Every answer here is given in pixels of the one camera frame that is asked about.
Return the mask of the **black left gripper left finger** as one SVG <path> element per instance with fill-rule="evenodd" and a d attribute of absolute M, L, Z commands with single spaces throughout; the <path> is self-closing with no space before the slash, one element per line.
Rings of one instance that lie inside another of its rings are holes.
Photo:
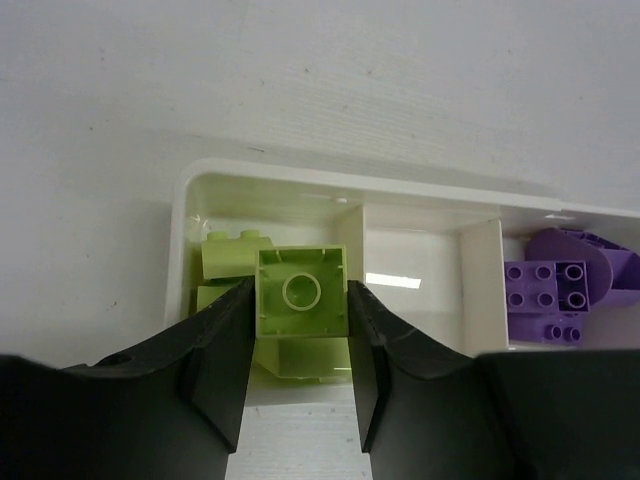
<path fill-rule="evenodd" d="M 221 479 L 237 449 L 255 283 L 95 365 L 1 359 L 5 479 Z"/>

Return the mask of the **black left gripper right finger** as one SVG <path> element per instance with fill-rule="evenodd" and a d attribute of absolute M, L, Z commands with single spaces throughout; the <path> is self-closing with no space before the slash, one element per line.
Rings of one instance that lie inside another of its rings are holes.
<path fill-rule="evenodd" d="M 348 285 L 361 448 L 376 479 L 635 479 L 635 350 L 475 358 Z"/>

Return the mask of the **green sloped lego brick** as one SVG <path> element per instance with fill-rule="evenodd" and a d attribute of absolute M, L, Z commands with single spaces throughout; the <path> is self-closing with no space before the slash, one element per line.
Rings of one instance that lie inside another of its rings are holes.
<path fill-rule="evenodd" d="M 351 380 L 346 338 L 257 339 L 254 362 L 281 379 Z"/>

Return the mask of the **green two-stud lego brick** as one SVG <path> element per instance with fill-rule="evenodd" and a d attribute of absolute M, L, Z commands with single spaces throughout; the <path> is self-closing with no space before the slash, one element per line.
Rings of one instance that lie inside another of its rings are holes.
<path fill-rule="evenodd" d="M 232 288 L 232 285 L 199 286 L 196 290 L 195 312 L 202 311 Z"/>

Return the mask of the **green square lego brick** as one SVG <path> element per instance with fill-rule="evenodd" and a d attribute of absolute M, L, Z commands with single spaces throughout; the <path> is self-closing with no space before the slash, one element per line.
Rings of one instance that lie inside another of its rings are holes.
<path fill-rule="evenodd" d="M 343 245 L 259 250 L 255 294 L 258 338 L 342 338 L 349 334 Z"/>

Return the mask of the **purple rounded lego brick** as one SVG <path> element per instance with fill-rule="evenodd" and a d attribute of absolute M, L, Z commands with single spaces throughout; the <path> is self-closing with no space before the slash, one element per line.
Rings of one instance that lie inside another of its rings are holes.
<path fill-rule="evenodd" d="M 584 261 L 592 306 L 639 302 L 639 255 L 587 231 L 549 228 L 525 247 L 526 260 Z"/>

